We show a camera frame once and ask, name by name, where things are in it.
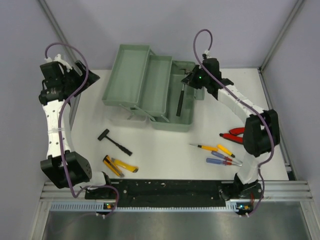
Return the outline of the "green toolbox with clear lid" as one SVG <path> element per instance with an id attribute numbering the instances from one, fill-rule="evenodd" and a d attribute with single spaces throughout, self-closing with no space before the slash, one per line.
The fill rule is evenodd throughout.
<path id="1" fill-rule="evenodd" d="M 116 126 L 143 127 L 150 121 L 156 130 L 188 132 L 195 102 L 205 97 L 204 90 L 185 86 L 181 116 L 176 116 L 182 69 L 188 65 L 196 64 L 157 55 L 149 45 L 120 44 L 102 95 L 105 117 Z"/>

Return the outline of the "small black handled hammer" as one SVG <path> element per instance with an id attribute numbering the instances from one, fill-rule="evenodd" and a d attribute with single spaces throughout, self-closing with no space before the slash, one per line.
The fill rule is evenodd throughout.
<path id="1" fill-rule="evenodd" d="M 183 106 L 183 101 L 184 101 L 184 94 L 185 94 L 185 87 L 186 85 L 182 83 L 182 89 L 181 89 L 181 92 L 180 92 L 180 96 L 179 96 L 179 100 L 178 100 L 178 105 L 177 105 L 177 111 L 176 111 L 176 116 L 177 117 L 180 117 L 181 116 L 181 112 L 182 112 L 182 106 Z"/>

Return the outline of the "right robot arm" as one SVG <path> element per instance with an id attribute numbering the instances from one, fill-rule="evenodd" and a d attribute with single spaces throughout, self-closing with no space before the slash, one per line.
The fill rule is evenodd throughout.
<path id="1" fill-rule="evenodd" d="M 182 80 L 194 88 L 205 88 L 217 101 L 228 107 L 244 123 L 242 144 L 246 151 L 244 163 L 235 174 L 231 193 L 239 198 L 249 195 L 258 180 L 261 167 L 271 161 L 280 143 L 278 113 L 252 103 L 234 83 L 223 78 L 216 58 L 203 54 L 203 60 Z"/>

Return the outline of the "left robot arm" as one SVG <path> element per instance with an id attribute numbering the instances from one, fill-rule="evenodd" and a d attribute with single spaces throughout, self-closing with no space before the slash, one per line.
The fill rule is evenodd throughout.
<path id="1" fill-rule="evenodd" d="M 40 66 L 44 76 L 38 97 L 47 122 L 48 150 L 40 162 L 42 172 L 59 189 L 79 186 L 93 188 L 102 198 L 109 198 L 114 191 L 108 175 L 93 171 L 90 162 L 75 151 L 71 137 L 70 110 L 66 100 L 76 89 L 87 89 L 99 80 L 99 76 L 87 70 L 81 61 L 76 61 L 78 73 L 57 55 L 46 59 Z"/>

